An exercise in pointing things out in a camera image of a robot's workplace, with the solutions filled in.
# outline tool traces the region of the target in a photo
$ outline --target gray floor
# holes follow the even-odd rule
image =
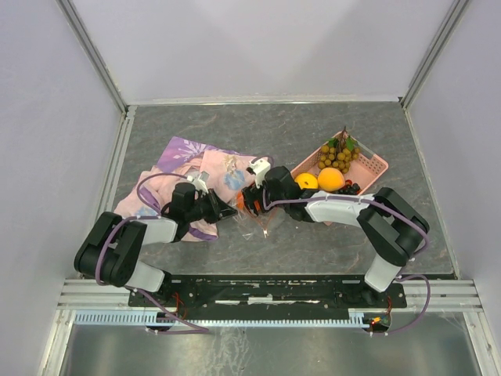
[[[409,126],[397,103],[253,104],[139,107],[115,204],[149,170],[172,136],[243,154],[271,154],[293,168],[344,126],[390,168],[372,187],[397,190],[431,225],[431,248],[409,273],[451,273],[452,263]],[[364,273],[374,251],[361,230],[285,218],[265,239],[249,240],[235,221],[211,243],[144,247],[141,260],[171,273]]]
[[[396,327],[409,314],[393,315]],[[141,327],[75,325],[62,375],[475,376],[461,313],[428,313],[406,333],[370,338],[336,328],[212,328],[155,336]]]

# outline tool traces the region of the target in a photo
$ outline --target white panel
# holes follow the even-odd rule
[[[499,0],[472,2],[411,108],[463,277],[501,344]]]
[[[56,2],[0,12],[0,364],[36,374],[119,113]]]
[[[74,0],[124,99],[403,96],[452,0]]]

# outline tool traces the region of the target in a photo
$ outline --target yellow fruit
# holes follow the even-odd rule
[[[307,172],[299,174],[294,181],[299,184],[302,190],[316,190],[319,188],[319,182],[316,176],[308,174]]]
[[[319,187],[326,192],[339,190],[344,186],[344,177],[335,168],[324,168],[318,177]]]

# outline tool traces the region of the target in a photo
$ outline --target folded fabric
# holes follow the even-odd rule
[[[254,181],[254,177],[246,171],[248,162],[253,158],[239,155],[234,151],[219,150],[215,146],[173,137],[157,165],[150,171],[143,172],[138,183],[160,172],[193,176],[206,172],[209,175],[206,181],[207,188],[213,188],[223,201],[230,202],[242,188]],[[177,176],[158,176],[142,185],[141,194],[152,206],[161,210],[171,202],[175,185],[183,180]],[[120,201],[115,213],[123,217],[155,215],[156,212],[138,198],[136,186],[124,200]],[[216,225],[210,225],[204,220],[191,223],[189,232],[182,238],[183,241],[216,239],[218,239]]]

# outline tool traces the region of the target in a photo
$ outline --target plastic basket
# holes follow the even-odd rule
[[[344,178],[346,180],[351,180],[353,183],[357,183],[361,189],[359,194],[363,194],[386,170],[388,170],[388,163],[383,158],[373,153],[369,148],[362,145],[358,140],[356,141],[360,148],[359,159],[350,162],[350,171],[344,175]],[[310,174],[318,176],[320,172],[318,164],[320,155],[322,155],[320,147],[292,170],[291,175],[293,178],[296,179],[296,176],[303,172],[309,172]]]

